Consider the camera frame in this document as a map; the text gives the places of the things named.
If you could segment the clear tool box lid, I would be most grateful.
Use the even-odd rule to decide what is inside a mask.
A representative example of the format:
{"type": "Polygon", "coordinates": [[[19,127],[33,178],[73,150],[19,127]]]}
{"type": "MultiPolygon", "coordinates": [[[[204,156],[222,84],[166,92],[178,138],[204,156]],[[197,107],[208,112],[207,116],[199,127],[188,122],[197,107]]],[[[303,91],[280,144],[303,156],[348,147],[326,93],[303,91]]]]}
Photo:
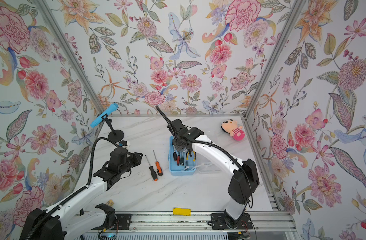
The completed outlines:
{"type": "Polygon", "coordinates": [[[211,162],[207,162],[207,163],[199,164],[197,166],[197,171],[200,174],[214,174],[214,173],[221,172],[222,170],[220,168],[218,168],[215,164],[213,164],[211,162]]]}

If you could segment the yellow black pliers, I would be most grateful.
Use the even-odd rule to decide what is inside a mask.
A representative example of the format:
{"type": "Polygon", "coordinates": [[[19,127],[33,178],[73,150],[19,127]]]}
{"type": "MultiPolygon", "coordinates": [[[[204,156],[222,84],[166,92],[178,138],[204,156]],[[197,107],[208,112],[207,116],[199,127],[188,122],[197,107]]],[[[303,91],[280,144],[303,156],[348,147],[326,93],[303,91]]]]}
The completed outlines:
{"type": "Polygon", "coordinates": [[[186,153],[186,161],[193,161],[195,162],[197,158],[197,153],[195,151],[188,150],[186,153]]]}

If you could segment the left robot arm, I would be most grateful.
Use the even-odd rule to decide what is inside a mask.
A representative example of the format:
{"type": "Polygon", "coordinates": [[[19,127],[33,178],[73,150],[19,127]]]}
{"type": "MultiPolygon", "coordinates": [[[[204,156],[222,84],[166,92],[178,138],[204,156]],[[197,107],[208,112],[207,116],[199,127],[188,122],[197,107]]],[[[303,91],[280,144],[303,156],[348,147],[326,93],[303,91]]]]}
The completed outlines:
{"type": "Polygon", "coordinates": [[[73,240],[93,229],[108,229],[117,224],[113,207],[101,203],[85,214],[81,210],[107,192],[123,174],[142,163],[142,153],[130,153],[116,148],[110,160],[96,171],[90,181],[45,210],[36,208],[27,217],[20,239],[22,240],[73,240]]]}

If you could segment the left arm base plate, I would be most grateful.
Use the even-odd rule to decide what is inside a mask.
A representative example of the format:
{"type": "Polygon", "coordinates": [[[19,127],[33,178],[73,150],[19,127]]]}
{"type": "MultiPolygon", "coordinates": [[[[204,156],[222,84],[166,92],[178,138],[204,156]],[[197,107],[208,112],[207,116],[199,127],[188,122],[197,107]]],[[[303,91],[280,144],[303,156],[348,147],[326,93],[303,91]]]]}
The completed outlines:
{"type": "Polygon", "coordinates": [[[93,230],[129,230],[132,214],[115,214],[107,217],[104,223],[93,230]]]}

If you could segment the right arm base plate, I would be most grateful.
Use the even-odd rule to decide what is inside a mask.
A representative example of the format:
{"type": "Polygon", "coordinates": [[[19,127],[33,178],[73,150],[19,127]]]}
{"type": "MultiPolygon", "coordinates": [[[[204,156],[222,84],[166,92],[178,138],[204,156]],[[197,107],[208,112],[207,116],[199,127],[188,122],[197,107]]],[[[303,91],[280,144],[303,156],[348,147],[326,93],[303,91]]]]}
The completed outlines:
{"type": "Polygon", "coordinates": [[[226,213],[211,214],[210,221],[207,224],[213,230],[252,230],[253,223],[249,214],[242,214],[238,219],[234,220],[226,213]]]}

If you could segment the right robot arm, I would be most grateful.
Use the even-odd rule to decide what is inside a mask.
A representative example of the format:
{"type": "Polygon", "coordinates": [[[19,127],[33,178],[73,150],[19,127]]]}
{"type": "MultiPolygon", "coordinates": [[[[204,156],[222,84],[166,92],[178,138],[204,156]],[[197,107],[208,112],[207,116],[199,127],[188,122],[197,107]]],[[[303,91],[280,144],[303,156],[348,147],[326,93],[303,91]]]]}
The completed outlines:
{"type": "Polygon", "coordinates": [[[167,124],[176,150],[195,152],[228,175],[230,201],[225,210],[225,219],[229,225],[235,225],[242,218],[247,205],[253,203],[253,193],[260,185],[256,163],[251,159],[233,156],[216,145],[203,131],[196,127],[188,128],[179,119],[167,120],[167,124]]]}

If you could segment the blue plastic tool box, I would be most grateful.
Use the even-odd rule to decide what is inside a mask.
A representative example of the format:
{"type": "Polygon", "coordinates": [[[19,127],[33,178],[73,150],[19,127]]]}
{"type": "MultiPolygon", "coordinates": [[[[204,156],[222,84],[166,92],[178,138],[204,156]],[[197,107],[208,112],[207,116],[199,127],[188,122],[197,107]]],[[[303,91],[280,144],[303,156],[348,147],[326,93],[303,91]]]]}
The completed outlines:
{"type": "Polygon", "coordinates": [[[169,146],[169,170],[172,176],[191,176],[195,173],[197,154],[194,151],[177,151],[173,145],[173,137],[170,137],[169,146]]]}

